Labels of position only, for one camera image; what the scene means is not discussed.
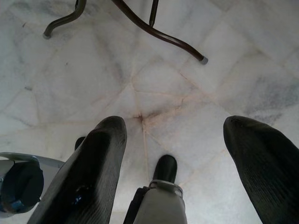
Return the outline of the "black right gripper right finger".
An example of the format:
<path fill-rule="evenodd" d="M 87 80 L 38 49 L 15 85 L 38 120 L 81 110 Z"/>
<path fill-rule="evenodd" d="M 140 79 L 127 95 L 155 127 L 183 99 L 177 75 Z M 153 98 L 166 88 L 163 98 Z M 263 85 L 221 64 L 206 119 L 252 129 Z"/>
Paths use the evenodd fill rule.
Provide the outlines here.
<path fill-rule="evenodd" d="M 264 224 L 299 222 L 299 149 L 279 130 L 243 116 L 227 117 L 225 145 Z"/>

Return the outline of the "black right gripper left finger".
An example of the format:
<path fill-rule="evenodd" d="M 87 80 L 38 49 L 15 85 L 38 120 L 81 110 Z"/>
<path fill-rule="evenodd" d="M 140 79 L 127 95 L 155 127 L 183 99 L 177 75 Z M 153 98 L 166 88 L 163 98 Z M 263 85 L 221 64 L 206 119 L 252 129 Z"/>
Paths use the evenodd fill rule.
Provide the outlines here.
<path fill-rule="evenodd" d="M 103 119 L 60 168 L 28 223 L 109 223 L 126 143 L 124 119 Z"/>

